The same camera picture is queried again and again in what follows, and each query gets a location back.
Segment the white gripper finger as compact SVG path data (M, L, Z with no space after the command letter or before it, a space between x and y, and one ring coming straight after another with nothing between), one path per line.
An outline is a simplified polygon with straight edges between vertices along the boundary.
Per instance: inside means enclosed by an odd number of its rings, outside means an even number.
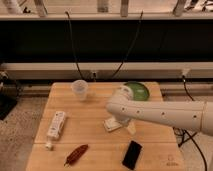
M133 121L130 121L128 126L126 127L127 131L131 134L134 135L136 133L136 127Z

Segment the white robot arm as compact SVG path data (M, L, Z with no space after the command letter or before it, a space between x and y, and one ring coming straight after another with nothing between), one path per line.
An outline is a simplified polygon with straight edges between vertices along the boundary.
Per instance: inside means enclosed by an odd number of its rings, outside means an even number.
M106 110L120 124L135 119L213 136L213 102L136 101L134 94L122 85L106 103Z

